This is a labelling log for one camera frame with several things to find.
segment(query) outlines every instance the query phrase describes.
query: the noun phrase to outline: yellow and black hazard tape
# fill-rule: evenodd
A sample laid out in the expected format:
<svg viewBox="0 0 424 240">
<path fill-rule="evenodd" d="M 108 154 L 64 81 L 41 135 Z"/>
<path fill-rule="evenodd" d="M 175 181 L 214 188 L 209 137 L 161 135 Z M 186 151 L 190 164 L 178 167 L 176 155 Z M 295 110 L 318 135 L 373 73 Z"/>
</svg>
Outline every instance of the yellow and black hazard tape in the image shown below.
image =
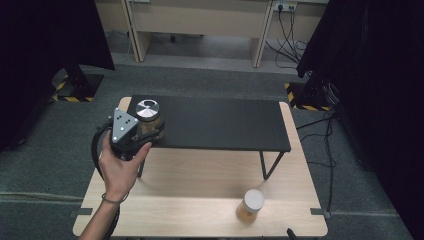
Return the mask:
<svg viewBox="0 0 424 240">
<path fill-rule="evenodd" d="M 57 102 L 57 101 L 67 101 L 67 102 L 91 102 L 91 101 L 93 101 L 93 98 L 92 97 L 81 97 L 81 98 L 78 98 L 78 97 L 72 97 L 72 96 L 69 96 L 69 97 L 62 97 L 62 96 L 59 96 L 58 94 L 57 94 L 57 92 L 60 90 L 60 89 L 62 89 L 63 88 L 63 86 L 65 86 L 65 83 L 67 82 L 67 80 L 66 80 L 66 78 L 65 78 L 65 80 L 63 80 L 57 87 L 56 87 L 56 93 L 55 93 L 55 95 L 53 96 L 53 99 Z"/>
<path fill-rule="evenodd" d="M 288 96 L 291 108 L 311 110 L 311 111 L 330 111 L 331 110 L 329 106 L 319 106 L 318 104 L 307 104 L 307 105 L 297 104 L 296 103 L 297 98 L 295 94 L 293 93 L 290 83 L 286 83 L 285 88 L 287 91 L 287 96 Z"/>
</svg>

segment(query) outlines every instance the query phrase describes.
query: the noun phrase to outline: black curtain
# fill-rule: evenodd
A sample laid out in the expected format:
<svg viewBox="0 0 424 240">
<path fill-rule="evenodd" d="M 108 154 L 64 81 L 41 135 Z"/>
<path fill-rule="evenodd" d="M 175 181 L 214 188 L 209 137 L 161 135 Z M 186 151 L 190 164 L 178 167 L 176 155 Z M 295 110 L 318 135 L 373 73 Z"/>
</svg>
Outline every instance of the black curtain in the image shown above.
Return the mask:
<svg viewBox="0 0 424 240">
<path fill-rule="evenodd" d="M 93 0 L 0 1 L 0 151 L 36 121 L 68 65 L 114 70 Z"/>
<path fill-rule="evenodd" d="M 424 4 L 357 3 L 330 0 L 299 75 L 312 70 L 307 86 L 338 89 L 343 122 L 411 235 L 424 239 Z"/>
</svg>

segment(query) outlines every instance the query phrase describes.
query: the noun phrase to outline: jar lid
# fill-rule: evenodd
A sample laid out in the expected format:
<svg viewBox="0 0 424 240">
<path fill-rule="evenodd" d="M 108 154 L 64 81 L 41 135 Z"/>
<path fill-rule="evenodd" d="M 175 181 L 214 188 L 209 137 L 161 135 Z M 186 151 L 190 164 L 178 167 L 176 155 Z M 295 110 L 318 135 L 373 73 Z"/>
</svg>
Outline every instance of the jar lid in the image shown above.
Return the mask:
<svg viewBox="0 0 424 240">
<path fill-rule="evenodd" d="M 151 122 L 159 117 L 159 104 L 155 100 L 143 100 L 137 104 L 136 113 L 141 121 Z"/>
<path fill-rule="evenodd" d="M 247 211 L 257 213 L 264 206 L 265 197 L 256 189 L 251 189 L 244 195 L 243 203 Z"/>
</svg>

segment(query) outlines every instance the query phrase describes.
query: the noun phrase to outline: gray carpet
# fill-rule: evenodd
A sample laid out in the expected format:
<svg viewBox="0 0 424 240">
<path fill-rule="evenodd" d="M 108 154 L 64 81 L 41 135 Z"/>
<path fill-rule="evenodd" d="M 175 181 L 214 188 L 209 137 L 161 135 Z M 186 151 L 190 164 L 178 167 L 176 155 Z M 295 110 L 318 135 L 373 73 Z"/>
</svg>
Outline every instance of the gray carpet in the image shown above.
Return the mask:
<svg viewBox="0 0 424 240">
<path fill-rule="evenodd" d="M 90 156 L 96 127 L 119 100 L 133 94 L 287 101 L 284 83 L 304 81 L 294 75 L 256 72 L 117 65 L 105 75 L 90 103 L 54 102 L 46 107 L 26 139 L 0 154 L 0 191 L 60 195 L 54 201 L 0 195 L 0 239 L 75 239 L 73 212 L 78 210 L 94 166 Z M 57 84 L 64 77 L 59 73 Z M 296 126 L 324 117 L 324 112 L 293 109 Z M 324 134 L 326 122 L 299 130 Z M 342 124 L 333 122 L 329 138 L 334 168 L 332 218 L 321 239 L 411 239 L 374 173 L 364 171 Z M 328 164 L 323 137 L 302 141 L 308 161 Z M 330 169 L 309 164 L 322 208 L 329 199 Z"/>
</svg>

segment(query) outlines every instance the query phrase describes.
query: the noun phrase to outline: wall socket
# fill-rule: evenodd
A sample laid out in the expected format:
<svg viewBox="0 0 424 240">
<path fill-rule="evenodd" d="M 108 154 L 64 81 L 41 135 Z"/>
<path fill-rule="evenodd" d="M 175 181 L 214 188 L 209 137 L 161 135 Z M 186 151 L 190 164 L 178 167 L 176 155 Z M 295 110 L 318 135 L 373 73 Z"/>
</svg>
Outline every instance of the wall socket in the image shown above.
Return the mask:
<svg viewBox="0 0 424 240">
<path fill-rule="evenodd" d="M 290 11 L 296 11 L 297 2 L 287 1 L 287 0 L 280 0 L 275 1 L 275 7 L 274 10 L 278 12 L 278 6 L 283 5 L 283 12 L 290 12 Z"/>
</svg>

